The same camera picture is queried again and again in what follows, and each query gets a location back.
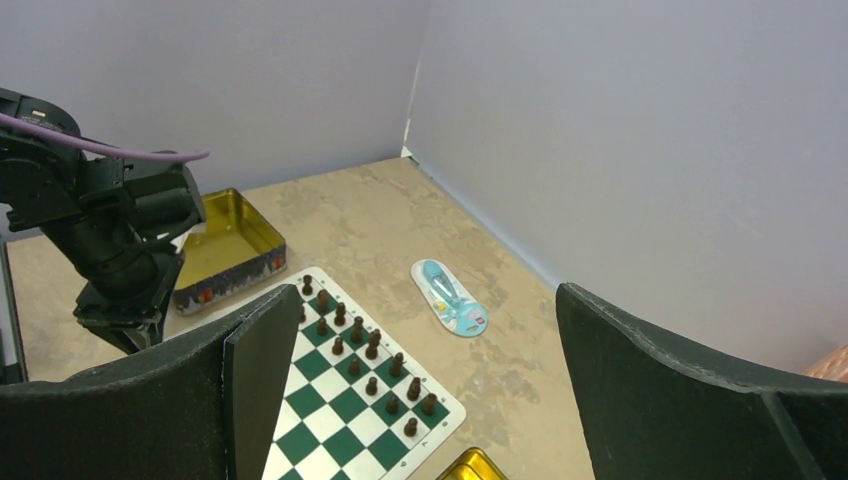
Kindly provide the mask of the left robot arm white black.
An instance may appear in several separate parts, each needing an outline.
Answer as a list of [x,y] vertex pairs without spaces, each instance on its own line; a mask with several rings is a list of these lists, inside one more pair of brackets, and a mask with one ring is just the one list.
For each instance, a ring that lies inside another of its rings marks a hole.
[[1,201],[85,280],[74,316],[127,354],[161,343],[184,264],[177,237],[206,219],[189,156],[84,138],[60,107],[1,93]]

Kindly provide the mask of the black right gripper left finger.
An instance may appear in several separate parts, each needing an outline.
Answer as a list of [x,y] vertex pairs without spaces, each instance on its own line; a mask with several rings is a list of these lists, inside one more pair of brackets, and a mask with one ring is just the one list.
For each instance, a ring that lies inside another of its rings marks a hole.
[[258,479],[302,299],[280,286],[61,382],[1,390],[5,479]]

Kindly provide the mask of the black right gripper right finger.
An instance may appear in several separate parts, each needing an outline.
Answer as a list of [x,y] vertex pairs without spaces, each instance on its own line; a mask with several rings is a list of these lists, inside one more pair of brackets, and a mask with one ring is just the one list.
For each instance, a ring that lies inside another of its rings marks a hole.
[[599,479],[843,479],[847,387],[722,353],[574,283],[556,315]]

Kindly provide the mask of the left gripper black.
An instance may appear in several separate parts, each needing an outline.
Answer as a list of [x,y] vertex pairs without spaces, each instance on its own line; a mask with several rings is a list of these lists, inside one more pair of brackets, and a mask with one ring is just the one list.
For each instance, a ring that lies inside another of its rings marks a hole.
[[127,355],[157,345],[183,264],[184,255],[174,251],[131,251],[87,266],[73,315]]

